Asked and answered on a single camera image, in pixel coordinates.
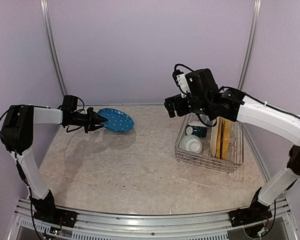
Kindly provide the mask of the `blue polka dot plate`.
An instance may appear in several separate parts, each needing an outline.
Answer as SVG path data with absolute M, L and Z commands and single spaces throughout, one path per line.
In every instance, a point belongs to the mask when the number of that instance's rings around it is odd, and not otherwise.
M 134 128 L 133 119 L 126 113 L 114 108 L 102 108 L 97 112 L 101 117 L 107 119 L 101 125 L 111 132 L 126 133 Z

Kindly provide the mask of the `yellow polka dot plate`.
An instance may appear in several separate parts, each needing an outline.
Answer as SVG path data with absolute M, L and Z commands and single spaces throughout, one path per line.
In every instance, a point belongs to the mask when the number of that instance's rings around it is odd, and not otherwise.
M 229 143 L 230 143 L 232 122 L 230 120 L 223 119 L 222 126 L 223 126 L 223 129 L 222 129 L 221 159 L 227 160 L 228 152 L 229 152 Z

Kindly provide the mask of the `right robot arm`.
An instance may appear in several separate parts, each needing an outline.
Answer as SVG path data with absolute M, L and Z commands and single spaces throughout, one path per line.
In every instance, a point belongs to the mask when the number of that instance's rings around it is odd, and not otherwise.
M 177 94 L 164 100 L 169 117 L 189 113 L 204 114 L 211 121 L 218 117 L 232 122 L 253 125 L 276 134 L 292 143 L 286 167 L 254 195 L 246 210 L 246 218 L 256 222 L 283 191 L 300 178 L 300 115 L 284 111 L 262 102 L 233 87 L 223 86 L 219 91 L 204 90 L 182 96 Z

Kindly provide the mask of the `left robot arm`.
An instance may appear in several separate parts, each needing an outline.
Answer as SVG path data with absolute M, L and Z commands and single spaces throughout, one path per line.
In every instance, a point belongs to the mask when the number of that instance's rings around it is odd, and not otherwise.
M 21 180 L 28 187 L 29 198 L 37 212 L 53 223 L 60 218 L 52 192 L 43 181 L 33 153 L 36 125 L 77 126 L 86 133 L 106 122 L 92 107 L 80 113 L 73 107 L 50 108 L 36 105 L 12 105 L 0 117 L 0 140 L 15 160 Z

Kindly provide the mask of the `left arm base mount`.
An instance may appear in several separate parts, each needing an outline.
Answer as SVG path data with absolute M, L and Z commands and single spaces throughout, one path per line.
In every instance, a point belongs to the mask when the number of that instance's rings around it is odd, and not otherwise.
M 72 210 L 54 208 L 52 210 L 38 209 L 34 212 L 34 218 L 60 227 L 74 228 L 78 213 Z

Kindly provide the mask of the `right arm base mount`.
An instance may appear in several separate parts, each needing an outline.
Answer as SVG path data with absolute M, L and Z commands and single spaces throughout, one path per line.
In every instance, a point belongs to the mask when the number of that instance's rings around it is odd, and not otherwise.
M 248 225 L 270 219 L 273 215 L 269 207 L 246 207 L 228 212 L 232 227 Z

